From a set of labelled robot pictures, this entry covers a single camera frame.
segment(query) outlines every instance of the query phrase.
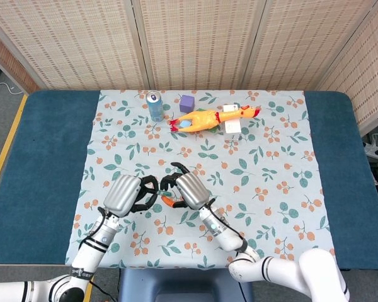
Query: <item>soda can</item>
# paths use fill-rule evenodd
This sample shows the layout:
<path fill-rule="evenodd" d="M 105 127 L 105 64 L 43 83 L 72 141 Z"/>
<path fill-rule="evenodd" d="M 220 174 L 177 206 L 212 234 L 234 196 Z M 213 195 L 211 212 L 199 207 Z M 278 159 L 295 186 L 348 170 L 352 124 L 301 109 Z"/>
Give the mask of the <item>soda can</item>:
<path fill-rule="evenodd" d="M 163 100 L 158 91 L 149 91 L 146 94 L 146 102 L 149 106 L 150 116 L 153 121 L 162 121 L 164 119 Z"/>

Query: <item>purple cube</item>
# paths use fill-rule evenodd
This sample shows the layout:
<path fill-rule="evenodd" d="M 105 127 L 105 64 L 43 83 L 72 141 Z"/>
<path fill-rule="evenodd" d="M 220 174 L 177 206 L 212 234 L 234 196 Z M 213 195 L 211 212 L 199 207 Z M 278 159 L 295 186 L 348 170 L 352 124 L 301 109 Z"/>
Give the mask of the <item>purple cube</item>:
<path fill-rule="evenodd" d="M 181 112 L 191 113 L 195 109 L 195 98 L 193 96 L 182 95 L 179 109 Z"/>

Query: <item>yellow table edge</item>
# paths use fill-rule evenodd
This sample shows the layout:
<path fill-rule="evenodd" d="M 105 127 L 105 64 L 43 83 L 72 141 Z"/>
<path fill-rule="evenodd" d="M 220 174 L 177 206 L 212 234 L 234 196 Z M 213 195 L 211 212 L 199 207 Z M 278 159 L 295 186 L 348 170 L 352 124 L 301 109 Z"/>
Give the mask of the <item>yellow table edge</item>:
<path fill-rule="evenodd" d="M 11 143 L 13 142 L 15 133 L 17 132 L 18 125 L 20 124 L 21 115 L 23 114 L 23 110 L 24 110 L 24 106 L 25 106 L 27 98 L 28 98 L 28 96 L 26 96 L 24 94 L 24 96 L 23 96 L 23 98 L 21 100 L 20 106 L 18 107 L 18 111 L 15 114 L 13 124 L 11 125 L 10 131 L 9 131 L 9 133 L 7 135 L 7 139 L 6 139 L 5 143 L 4 143 L 3 149 L 1 149 L 1 153 L 0 153 L 0 172 L 1 172 L 1 169 L 3 168 L 4 162 L 6 161 L 6 157 L 7 157 L 8 151 L 10 149 Z M 84 298 L 84 302 L 89 302 L 90 301 L 92 289 L 93 289 L 93 286 L 91 284 L 88 284 L 87 290 L 86 290 L 86 294 L 85 294 L 85 298 Z"/>

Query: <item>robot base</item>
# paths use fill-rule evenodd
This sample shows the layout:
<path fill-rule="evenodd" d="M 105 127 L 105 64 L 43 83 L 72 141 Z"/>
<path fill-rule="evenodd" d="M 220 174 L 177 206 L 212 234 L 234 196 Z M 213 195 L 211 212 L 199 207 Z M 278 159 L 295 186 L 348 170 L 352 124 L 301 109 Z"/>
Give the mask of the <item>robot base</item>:
<path fill-rule="evenodd" d="M 253 302 L 252 283 L 241 283 Z M 228 269 L 124 269 L 119 301 L 232 302 L 243 297 Z"/>

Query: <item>beige screen panel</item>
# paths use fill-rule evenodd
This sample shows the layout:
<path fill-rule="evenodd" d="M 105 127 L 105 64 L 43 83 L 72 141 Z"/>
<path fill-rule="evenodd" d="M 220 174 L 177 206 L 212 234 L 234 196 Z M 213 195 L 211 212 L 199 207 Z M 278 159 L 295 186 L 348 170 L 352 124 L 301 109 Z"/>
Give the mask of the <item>beige screen panel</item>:
<path fill-rule="evenodd" d="M 156 89 L 237 88 L 263 3 L 140 0 Z"/>
<path fill-rule="evenodd" d="M 378 10 L 350 42 L 319 88 L 345 92 L 363 127 L 378 118 Z"/>
<path fill-rule="evenodd" d="M 0 27 L 49 89 L 143 87 L 122 1 L 0 1 Z"/>
<path fill-rule="evenodd" d="M 274 0 L 265 11 L 244 88 L 312 89 L 370 0 Z"/>
<path fill-rule="evenodd" d="M 39 90 L 38 85 L 28 75 L 25 68 L 14 58 L 11 52 L 0 40 L 0 68 L 6 70 L 7 75 L 17 83 L 25 93 Z"/>

